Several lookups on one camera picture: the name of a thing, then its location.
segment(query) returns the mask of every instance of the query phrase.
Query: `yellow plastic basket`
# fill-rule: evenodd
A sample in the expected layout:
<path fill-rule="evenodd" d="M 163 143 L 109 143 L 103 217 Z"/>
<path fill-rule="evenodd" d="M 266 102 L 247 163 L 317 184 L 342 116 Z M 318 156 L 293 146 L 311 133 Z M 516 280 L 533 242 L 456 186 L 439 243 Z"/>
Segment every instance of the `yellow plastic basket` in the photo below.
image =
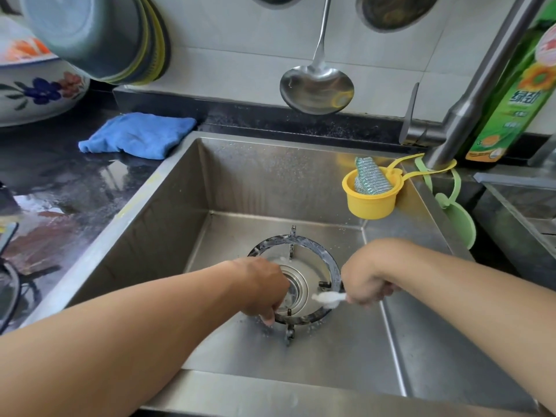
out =
<path fill-rule="evenodd" d="M 387 167 L 379 167 L 384 173 L 388 181 L 393 186 L 393 189 L 382 193 L 380 195 L 362 195 L 355 191 L 355 177 L 357 177 L 357 170 L 354 169 L 350 174 L 344 177 L 342 187 L 347 194 L 347 207 L 353 215 L 364 220 L 379 220 L 390 215 L 396 206 L 396 196 L 404 187 L 404 182 L 408 178 L 416 177 L 417 175 L 428 175 L 446 172 L 456 166 L 456 160 L 453 160 L 450 165 L 440 171 L 414 171 L 403 175 L 403 171 L 396 166 L 404 161 L 411 160 L 423 156 L 423 153 L 417 155 L 410 155 L 407 157 L 394 160 Z"/>

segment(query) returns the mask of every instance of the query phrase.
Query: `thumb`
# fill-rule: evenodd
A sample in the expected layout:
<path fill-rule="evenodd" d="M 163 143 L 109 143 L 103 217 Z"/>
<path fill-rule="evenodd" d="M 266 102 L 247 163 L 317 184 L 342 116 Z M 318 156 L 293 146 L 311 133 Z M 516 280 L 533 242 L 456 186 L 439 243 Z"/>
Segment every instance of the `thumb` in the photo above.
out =
<path fill-rule="evenodd" d="M 264 313 L 261 313 L 261 319 L 266 326 L 272 326 L 274 324 L 274 310 L 268 308 Z"/>

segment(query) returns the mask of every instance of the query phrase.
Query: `toothbrush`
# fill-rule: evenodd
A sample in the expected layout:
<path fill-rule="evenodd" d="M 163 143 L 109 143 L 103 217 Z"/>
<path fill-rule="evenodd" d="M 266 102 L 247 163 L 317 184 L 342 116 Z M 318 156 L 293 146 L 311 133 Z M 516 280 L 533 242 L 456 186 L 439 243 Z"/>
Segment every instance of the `toothbrush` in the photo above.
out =
<path fill-rule="evenodd" d="M 320 294 L 313 294 L 311 298 L 318 301 L 324 308 L 337 308 L 342 301 L 348 299 L 344 292 L 326 291 Z"/>

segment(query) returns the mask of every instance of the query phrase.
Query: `black countertop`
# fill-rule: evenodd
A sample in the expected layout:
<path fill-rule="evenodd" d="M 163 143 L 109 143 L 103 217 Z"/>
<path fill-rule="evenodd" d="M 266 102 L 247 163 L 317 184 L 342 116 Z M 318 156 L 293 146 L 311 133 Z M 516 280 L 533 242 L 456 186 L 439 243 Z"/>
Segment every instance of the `black countertop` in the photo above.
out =
<path fill-rule="evenodd" d="M 160 161 L 126 154 L 82 154 L 88 139 L 119 114 L 111 96 L 87 95 L 73 111 L 31 125 L 0 129 L 0 226 L 18 221 L 4 258 L 21 273 L 59 268 L 25 290 L 18 327 L 77 261 Z"/>

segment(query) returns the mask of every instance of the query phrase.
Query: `person's left arm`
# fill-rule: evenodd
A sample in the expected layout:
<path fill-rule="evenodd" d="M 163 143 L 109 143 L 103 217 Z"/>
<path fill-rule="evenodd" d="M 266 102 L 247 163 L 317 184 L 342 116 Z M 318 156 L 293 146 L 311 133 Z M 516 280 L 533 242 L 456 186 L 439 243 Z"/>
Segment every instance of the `person's left arm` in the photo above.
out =
<path fill-rule="evenodd" d="M 115 291 L 0 337 L 0 416 L 128 417 L 214 329 L 274 321 L 280 267 L 245 258 Z"/>

